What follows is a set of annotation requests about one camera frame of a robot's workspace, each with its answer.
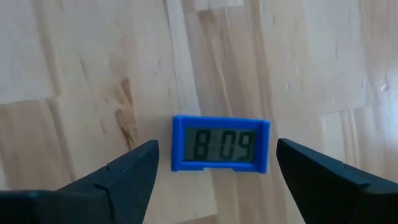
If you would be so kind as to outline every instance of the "digit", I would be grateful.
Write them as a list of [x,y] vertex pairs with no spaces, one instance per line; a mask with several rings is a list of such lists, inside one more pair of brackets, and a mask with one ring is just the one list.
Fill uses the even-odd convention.
[[239,134],[239,140],[238,140],[238,145],[242,147],[243,149],[246,150],[246,153],[244,156],[241,156],[238,158],[238,161],[244,161],[247,162],[250,159],[250,153],[251,153],[251,148],[254,140],[254,133],[251,131],[242,131]]
[[[229,150],[227,151],[227,154],[225,154],[224,151],[224,147],[225,147],[225,142],[227,137],[230,136],[231,137],[231,142],[230,142],[230,147]],[[235,141],[236,141],[236,132],[234,131],[224,131],[223,135],[221,137],[221,149],[220,149],[220,158],[221,159],[227,159],[227,160],[231,160],[232,156],[234,154],[234,145],[235,145]]]
[[210,136],[211,136],[210,130],[200,129],[197,131],[197,134],[195,137],[195,147],[193,148],[193,159],[194,160],[206,160],[207,159]]

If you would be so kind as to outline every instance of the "wood grain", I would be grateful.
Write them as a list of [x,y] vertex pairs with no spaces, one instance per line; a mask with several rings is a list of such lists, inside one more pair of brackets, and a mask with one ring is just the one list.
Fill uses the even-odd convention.
[[1,1],[0,21],[0,104],[54,95],[43,18],[35,2]]
[[[0,188],[56,189],[148,139],[144,223],[303,223],[289,138],[398,181],[393,0],[0,3]],[[271,121],[266,175],[170,171],[172,116]]]

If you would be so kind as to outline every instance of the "clock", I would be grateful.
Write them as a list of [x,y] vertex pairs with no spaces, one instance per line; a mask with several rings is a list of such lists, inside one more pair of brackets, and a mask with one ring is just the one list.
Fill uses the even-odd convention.
[[270,122],[176,115],[171,170],[230,168],[266,173]]

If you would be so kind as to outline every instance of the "blue clock frame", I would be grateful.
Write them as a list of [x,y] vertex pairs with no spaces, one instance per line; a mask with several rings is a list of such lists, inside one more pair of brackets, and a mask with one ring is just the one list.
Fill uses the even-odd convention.
[[[267,172],[269,121],[248,118],[219,118],[208,116],[175,115],[173,118],[173,143],[171,169],[203,170],[204,168],[230,168],[238,172]],[[256,132],[254,160],[248,162],[185,161],[185,132],[187,128],[242,129]]]

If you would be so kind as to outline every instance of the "wooden floor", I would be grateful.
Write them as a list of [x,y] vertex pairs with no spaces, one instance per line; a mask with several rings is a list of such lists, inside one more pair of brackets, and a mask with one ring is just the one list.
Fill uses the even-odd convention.
[[[145,224],[303,223],[289,138],[398,181],[396,0],[0,1],[0,188],[160,142]],[[170,171],[172,116],[271,120],[266,175]]]

